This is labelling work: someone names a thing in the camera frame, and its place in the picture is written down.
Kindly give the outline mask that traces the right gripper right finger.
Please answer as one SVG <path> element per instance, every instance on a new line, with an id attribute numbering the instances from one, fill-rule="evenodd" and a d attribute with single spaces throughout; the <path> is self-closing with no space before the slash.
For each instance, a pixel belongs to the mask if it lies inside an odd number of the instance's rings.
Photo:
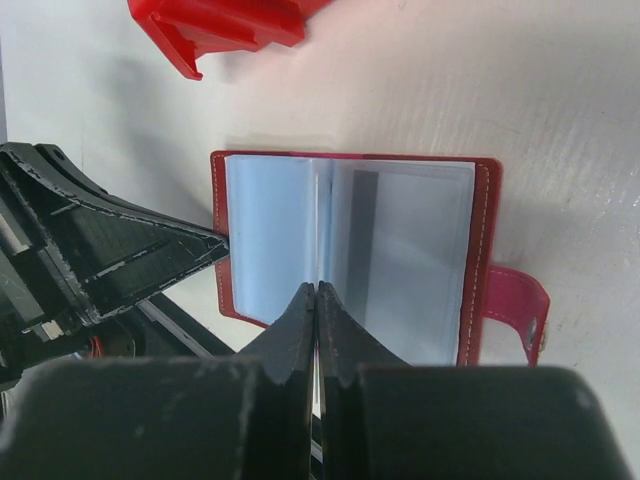
<path id="1" fill-rule="evenodd" d="M 556 367 L 417 367 L 317 290 L 328 479 L 628 479 L 583 379 Z"/>

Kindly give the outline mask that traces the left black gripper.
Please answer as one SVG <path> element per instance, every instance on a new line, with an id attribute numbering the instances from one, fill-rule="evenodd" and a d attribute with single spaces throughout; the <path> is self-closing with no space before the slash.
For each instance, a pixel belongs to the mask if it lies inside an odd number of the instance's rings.
<path id="1" fill-rule="evenodd" d="M 228 255 L 226 235 L 109 194 L 56 145 L 2 144 L 1 388 L 53 359 L 133 357 L 131 324 L 85 325 Z"/>

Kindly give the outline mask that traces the red plastic bin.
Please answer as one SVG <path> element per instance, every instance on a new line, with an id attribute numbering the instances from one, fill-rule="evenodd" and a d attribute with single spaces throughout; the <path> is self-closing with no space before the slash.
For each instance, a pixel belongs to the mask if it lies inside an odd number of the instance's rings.
<path id="1" fill-rule="evenodd" d="M 301 43 L 308 20 L 330 1 L 129 0 L 127 4 L 132 18 L 178 72 L 199 81 L 203 75 L 196 61 L 206 54 Z"/>

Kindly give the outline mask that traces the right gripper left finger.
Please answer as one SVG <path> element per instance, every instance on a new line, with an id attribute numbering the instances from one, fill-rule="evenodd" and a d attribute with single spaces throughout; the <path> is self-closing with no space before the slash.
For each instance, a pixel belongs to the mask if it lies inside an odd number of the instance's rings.
<path id="1" fill-rule="evenodd" d="M 211 358 L 59 360 L 1 427 L 5 479 L 305 479 L 314 288 L 249 345 Z"/>

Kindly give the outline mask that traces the red leather card holder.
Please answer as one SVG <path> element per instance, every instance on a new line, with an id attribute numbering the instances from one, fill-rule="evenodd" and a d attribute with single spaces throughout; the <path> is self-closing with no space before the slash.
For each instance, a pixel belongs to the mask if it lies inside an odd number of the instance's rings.
<path id="1" fill-rule="evenodd" d="M 412 365 L 471 366 L 483 322 L 519 336 L 536 365 L 550 299 L 491 261 L 503 168 L 493 158 L 216 151 L 222 315 L 271 325 L 303 283 Z"/>

